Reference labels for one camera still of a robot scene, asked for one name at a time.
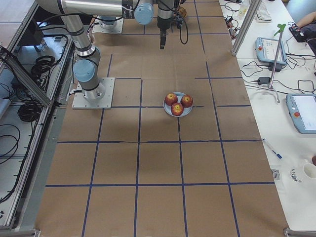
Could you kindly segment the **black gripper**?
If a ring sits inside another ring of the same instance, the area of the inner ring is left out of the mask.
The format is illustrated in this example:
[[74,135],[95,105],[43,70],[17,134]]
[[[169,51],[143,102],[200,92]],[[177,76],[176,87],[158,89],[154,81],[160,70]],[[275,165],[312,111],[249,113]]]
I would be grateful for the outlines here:
[[168,19],[162,19],[161,17],[158,17],[157,26],[160,29],[160,43],[159,48],[161,50],[164,49],[166,44],[166,36],[167,36],[167,29],[171,27],[171,23],[175,23],[177,29],[181,30],[183,25],[183,17],[171,17]]

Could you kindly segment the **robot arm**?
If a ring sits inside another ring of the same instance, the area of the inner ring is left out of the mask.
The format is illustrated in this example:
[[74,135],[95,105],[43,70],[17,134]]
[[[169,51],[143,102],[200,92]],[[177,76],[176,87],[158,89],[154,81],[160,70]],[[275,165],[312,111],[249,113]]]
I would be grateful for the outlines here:
[[106,93],[97,76],[100,62],[100,51],[92,44],[84,31],[80,14],[104,16],[106,20],[117,17],[134,18],[138,0],[39,0],[44,10],[59,15],[66,30],[75,44],[79,57],[74,64],[74,74],[82,89],[82,97],[87,102],[98,102]]
[[172,23],[177,29],[187,23],[183,15],[178,11],[182,0],[123,0],[122,16],[98,16],[97,30],[108,34],[121,32],[124,19],[135,19],[140,25],[148,25],[154,17],[154,5],[158,5],[157,26],[159,28],[160,49],[164,49],[167,39],[167,30]]

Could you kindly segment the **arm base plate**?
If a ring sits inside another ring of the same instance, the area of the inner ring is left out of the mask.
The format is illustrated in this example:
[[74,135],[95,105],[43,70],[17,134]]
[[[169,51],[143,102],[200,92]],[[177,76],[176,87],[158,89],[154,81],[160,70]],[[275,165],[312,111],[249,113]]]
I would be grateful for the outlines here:
[[74,95],[73,109],[110,109],[112,107],[115,78],[99,78],[94,90],[84,90],[78,82]]
[[115,22],[102,22],[95,20],[93,24],[92,33],[104,33],[104,34],[121,34],[123,30],[123,19],[119,19]]

